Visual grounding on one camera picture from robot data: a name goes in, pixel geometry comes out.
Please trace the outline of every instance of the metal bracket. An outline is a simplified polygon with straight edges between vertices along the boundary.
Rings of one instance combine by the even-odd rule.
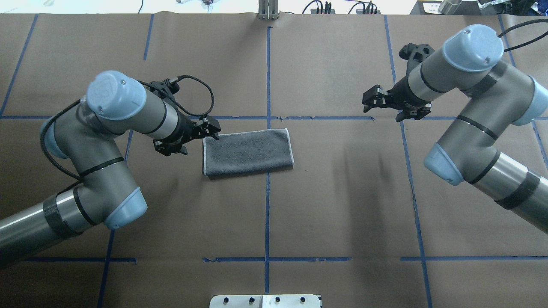
[[[313,294],[217,295],[209,308],[321,308],[322,297]]]
[[[278,19],[278,0],[259,0],[259,19]]]

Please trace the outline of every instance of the white label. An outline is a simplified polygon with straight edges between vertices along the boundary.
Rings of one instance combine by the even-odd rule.
[[[423,3],[424,12],[428,14],[441,14],[439,12],[439,3]]]

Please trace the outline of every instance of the black cable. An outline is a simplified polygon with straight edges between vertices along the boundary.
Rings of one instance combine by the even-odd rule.
[[[190,75],[181,75],[179,77],[177,77],[177,81],[181,81],[183,79],[186,79],[186,78],[189,78],[189,79],[193,79],[197,82],[200,82],[201,84],[203,84],[208,90],[209,90],[209,93],[211,94],[211,106],[209,107],[208,111],[204,112],[204,113],[192,113],[190,111],[188,111],[187,109],[185,109],[183,106],[181,106],[176,100],[172,99],[168,93],[165,91],[165,90],[162,90],[162,89],[159,89],[149,83],[146,83],[146,82],[142,82],[142,81],[139,81],[140,84],[146,86],[146,87],[149,87],[151,89],[154,89],[158,92],[161,92],[163,94],[165,94],[165,96],[170,100],[172,101],[177,107],[181,108],[181,110],[183,110],[186,114],[188,114],[189,116],[195,116],[195,117],[201,117],[201,116],[205,116],[207,115],[208,113],[211,112],[211,110],[213,110],[213,106],[215,104],[215,100],[213,98],[213,90],[211,90],[211,87],[208,86],[205,82],[201,81],[200,79],[194,77],[194,76],[190,76]]]
[[[358,4],[363,5],[363,12],[366,11],[366,3],[365,3],[365,2],[358,2],[358,3],[354,4],[354,5],[350,8],[350,10],[348,11],[348,14],[350,14],[350,13],[352,12],[352,10],[353,10]]]
[[[40,132],[40,148],[42,149],[42,152],[44,153],[45,157],[49,160],[50,163],[52,163],[57,169],[59,169],[61,172],[63,172],[64,174],[72,177],[72,178],[75,178],[76,180],[78,180],[78,182],[82,182],[83,179],[80,178],[78,175],[68,171],[67,169],[65,169],[63,166],[61,166],[51,155],[50,153],[48,152],[48,150],[46,149],[45,147],[45,134],[46,132],[48,131],[48,129],[53,125],[53,123],[62,115],[64,115],[67,111],[69,111],[70,109],[74,108],[76,105],[80,104],[80,100],[77,100],[75,102],[73,102],[72,104],[70,104],[67,108],[63,109],[62,111],[60,111],[59,113],[57,113],[55,116],[53,116],[51,119],[49,119],[47,121],[47,123],[45,124],[44,128],[42,129],[42,131]]]
[[[302,10],[302,13],[301,14],[304,14],[306,12],[306,9],[312,4],[316,2],[316,5],[318,5],[318,2],[319,2],[319,5],[321,7],[321,10],[320,12],[318,11],[318,9],[316,9],[316,14],[321,14],[323,12],[323,3],[320,1],[320,0],[312,0],[307,6],[305,6],[305,9]]]
[[[539,22],[548,22],[548,19],[533,19],[533,20],[529,20],[529,21],[526,21],[526,22],[522,22],[521,24],[517,24],[513,27],[510,27],[506,30],[504,30],[501,34],[497,35],[498,37],[503,37],[505,36],[508,32],[512,31],[512,30],[515,30],[517,28],[521,28],[523,26],[527,26],[527,25],[531,25],[531,24],[536,24],[536,23],[539,23]],[[548,36],[548,31],[544,32],[544,34],[540,35],[540,36],[537,36],[535,38],[533,38],[532,40],[528,41],[528,42],[525,42],[523,44],[519,44],[517,46],[514,46],[514,47],[509,47],[509,48],[506,48],[504,49],[504,52],[509,52],[511,50],[514,50],[514,49],[518,49],[518,48],[521,48],[523,46],[527,46],[531,43],[534,43],[538,40],[540,40],[541,38],[545,37],[545,36]]]

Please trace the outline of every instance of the light blue cap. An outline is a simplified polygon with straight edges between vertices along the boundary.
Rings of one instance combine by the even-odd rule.
[[[512,122],[516,126],[525,125],[536,117],[543,114],[548,107],[548,90],[536,82],[535,78],[531,77],[535,85],[535,93],[533,94],[533,100],[529,105],[529,108],[525,111],[521,118]]]
[[[45,124],[48,123],[49,119],[47,119],[43,124],[42,128],[40,129],[40,132],[44,130]],[[44,143],[45,148],[48,149],[48,151],[59,157],[59,158],[68,158],[67,154],[63,153],[59,146],[57,145],[57,141],[55,141],[55,122],[52,123],[52,125],[48,128],[48,131],[45,133]]]
[[[89,108],[98,116],[120,121],[133,117],[146,102],[146,90],[135,79],[118,71],[104,71],[86,92]]]
[[[504,53],[503,40],[486,25],[471,25],[443,44],[443,57],[465,72],[482,72],[495,66]]]
[[[141,188],[137,187],[120,205],[110,213],[105,220],[105,225],[110,230],[115,230],[127,225],[141,217],[147,209],[145,198],[142,196]]]
[[[457,186],[464,181],[455,163],[438,143],[434,144],[434,147],[424,159],[424,166],[453,186]]]

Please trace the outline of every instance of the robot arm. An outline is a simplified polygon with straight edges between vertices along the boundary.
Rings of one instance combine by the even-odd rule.
[[[548,90],[501,59],[504,47],[491,28],[471,25],[432,52],[407,45],[408,72],[384,91],[364,93],[364,112],[402,110],[396,121],[421,119],[431,101],[458,88],[466,105],[425,159],[426,167],[452,185],[472,184],[505,209],[548,233],[548,180],[497,150],[493,144],[511,124],[524,125],[548,106]]]
[[[79,102],[46,121],[47,150],[70,158],[82,184],[0,221],[0,268],[94,225],[117,229],[144,214],[145,199],[114,142],[126,130],[150,136],[166,156],[186,154],[183,144],[193,139],[218,138],[220,126],[213,117],[193,122],[174,99],[162,100],[173,98],[182,78],[149,84],[153,93],[120,72],[106,71]]]

